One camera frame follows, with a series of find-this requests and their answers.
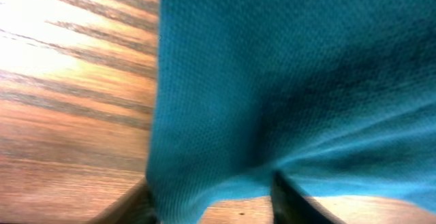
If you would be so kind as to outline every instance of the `teal cloth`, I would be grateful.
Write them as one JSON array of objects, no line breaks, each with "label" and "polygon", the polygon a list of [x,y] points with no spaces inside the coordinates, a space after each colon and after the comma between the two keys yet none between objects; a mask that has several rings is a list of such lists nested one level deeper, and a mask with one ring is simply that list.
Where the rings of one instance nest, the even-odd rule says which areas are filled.
[{"label": "teal cloth", "polygon": [[146,177],[165,224],[269,194],[436,212],[436,0],[161,0]]}]

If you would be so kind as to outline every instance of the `wooden surface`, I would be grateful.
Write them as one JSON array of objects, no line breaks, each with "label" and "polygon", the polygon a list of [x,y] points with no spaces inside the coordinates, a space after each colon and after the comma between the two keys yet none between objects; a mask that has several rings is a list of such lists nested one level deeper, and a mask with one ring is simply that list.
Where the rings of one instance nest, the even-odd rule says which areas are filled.
[{"label": "wooden surface", "polygon": [[[144,176],[159,0],[0,0],[0,222],[86,223]],[[348,223],[436,223],[394,200],[322,199]],[[268,199],[202,223],[270,223]]]}]

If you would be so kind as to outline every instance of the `cloth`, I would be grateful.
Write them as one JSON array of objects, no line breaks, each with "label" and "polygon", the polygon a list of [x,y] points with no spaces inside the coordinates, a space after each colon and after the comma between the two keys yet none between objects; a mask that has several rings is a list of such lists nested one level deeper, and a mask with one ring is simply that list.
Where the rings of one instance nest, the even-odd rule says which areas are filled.
[{"label": "cloth", "polygon": [[269,194],[436,212],[436,0],[161,0],[146,178],[165,223]]}]

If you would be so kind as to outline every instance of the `fabric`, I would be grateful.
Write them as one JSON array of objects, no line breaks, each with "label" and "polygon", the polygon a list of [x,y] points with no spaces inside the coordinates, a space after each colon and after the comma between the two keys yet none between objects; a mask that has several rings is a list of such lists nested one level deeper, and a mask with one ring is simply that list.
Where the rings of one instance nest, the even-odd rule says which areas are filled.
[{"label": "fabric", "polygon": [[436,0],[161,0],[146,177],[165,224],[269,194],[436,212]]}]

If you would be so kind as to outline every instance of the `garment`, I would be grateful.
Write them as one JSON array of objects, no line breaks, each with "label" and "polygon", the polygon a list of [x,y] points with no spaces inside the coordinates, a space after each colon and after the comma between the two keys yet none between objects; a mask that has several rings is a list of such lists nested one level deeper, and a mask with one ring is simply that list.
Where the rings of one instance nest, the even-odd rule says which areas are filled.
[{"label": "garment", "polygon": [[275,170],[436,212],[435,2],[161,0],[159,218],[268,195]]}]

